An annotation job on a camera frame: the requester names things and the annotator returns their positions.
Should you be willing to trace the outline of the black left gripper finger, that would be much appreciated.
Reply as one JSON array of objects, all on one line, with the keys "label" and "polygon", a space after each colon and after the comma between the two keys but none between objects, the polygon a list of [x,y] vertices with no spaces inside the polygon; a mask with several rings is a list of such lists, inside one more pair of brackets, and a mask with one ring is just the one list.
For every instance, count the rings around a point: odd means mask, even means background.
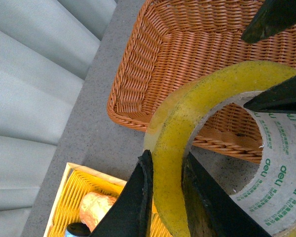
[{"label": "black left gripper finger", "polygon": [[189,153],[183,161],[182,191],[192,237],[269,237]]},{"label": "black left gripper finger", "polygon": [[150,236],[153,163],[149,150],[138,162],[117,201],[90,234],[91,237]]}]

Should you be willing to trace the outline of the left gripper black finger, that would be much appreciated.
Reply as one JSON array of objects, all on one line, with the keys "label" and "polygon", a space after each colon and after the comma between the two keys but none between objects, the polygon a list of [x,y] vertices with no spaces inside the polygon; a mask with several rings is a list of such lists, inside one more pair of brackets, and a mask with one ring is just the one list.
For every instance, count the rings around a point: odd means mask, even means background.
[{"label": "left gripper black finger", "polygon": [[296,114],[296,75],[257,95],[244,108],[259,113]]},{"label": "left gripper black finger", "polygon": [[246,27],[241,39],[256,43],[296,24],[296,0],[266,0]]}]

